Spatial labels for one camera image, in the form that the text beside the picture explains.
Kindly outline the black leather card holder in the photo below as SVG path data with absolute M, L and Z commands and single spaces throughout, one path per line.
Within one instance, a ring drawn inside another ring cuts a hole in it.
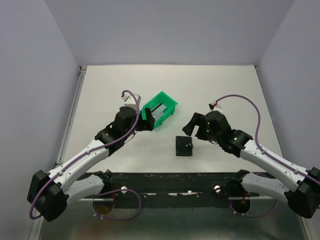
M 175 155 L 178 157 L 191 157 L 193 155 L 193 143 L 191 136 L 175 137 Z

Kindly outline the green plastic bin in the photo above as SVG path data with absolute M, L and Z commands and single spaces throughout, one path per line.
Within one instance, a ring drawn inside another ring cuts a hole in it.
M 151 115 L 155 119 L 154 128 L 161 126 L 164 121 L 175 113 L 178 103 L 165 92 L 161 91 L 142 108 L 141 116 L 143 120 L 147 119 L 145 109 L 151 110 Z

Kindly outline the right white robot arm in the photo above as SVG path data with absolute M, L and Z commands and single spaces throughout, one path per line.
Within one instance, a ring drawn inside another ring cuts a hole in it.
M 320 206 L 320 170 L 296 165 L 262 147 L 242 130 L 231 128 L 226 117 L 213 110 L 206 115 L 194 113 L 182 131 L 191 136 L 198 127 L 196 137 L 217 143 L 223 151 L 265 170 L 273 178 L 247 172 L 230 183 L 230 191 L 241 196 L 245 192 L 257 193 L 288 205 L 297 215 L 310 219 Z

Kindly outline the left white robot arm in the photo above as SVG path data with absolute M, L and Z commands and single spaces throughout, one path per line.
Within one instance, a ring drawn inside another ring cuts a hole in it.
M 154 124 L 150 108 L 120 107 L 114 121 L 100 130 L 82 151 L 49 172 L 38 170 L 32 176 L 27 194 L 27 201 L 31 204 L 30 219 L 38 219 L 33 210 L 48 222 L 57 219 L 75 196 L 71 186 L 87 170 L 122 148 L 133 132 L 152 131 Z

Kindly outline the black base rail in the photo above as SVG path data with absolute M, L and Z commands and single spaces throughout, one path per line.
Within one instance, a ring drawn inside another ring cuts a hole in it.
M 94 172 L 102 179 L 102 192 L 122 187 L 128 193 L 114 194 L 115 208 L 135 209 L 138 205 L 149 209 L 167 208 L 227 208 L 230 199 L 257 197 L 245 192 L 240 177 L 246 171 L 200 173 L 125 173 Z

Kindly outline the aluminium frame rail left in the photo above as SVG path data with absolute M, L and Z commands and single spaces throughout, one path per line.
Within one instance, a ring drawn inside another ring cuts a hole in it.
M 73 96 L 73 99 L 71 102 L 69 115 L 67 118 L 65 130 L 63 133 L 63 138 L 62 138 L 61 145 L 59 148 L 58 156 L 55 161 L 55 166 L 59 166 L 59 165 L 63 164 L 64 155 L 65 155 L 66 148 L 67 148 L 68 141 L 69 141 L 69 137 L 71 134 L 71 129 L 72 129 L 72 125 L 73 125 L 73 121 L 74 121 L 74 117 L 75 117 L 75 112 L 77 110 L 77 105 L 79 102 L 79 98 L 80 98 L 80 94 L 81 94 L 81 90 L 82 90 L 82 86 L 84 83 L 86 72 L 87 72 L 87 66 L 80 66 L 79 67 L 79 75 L 78 75 L 77 85 L 76 85 L 75 93 L 74 93 L 74 96 Z

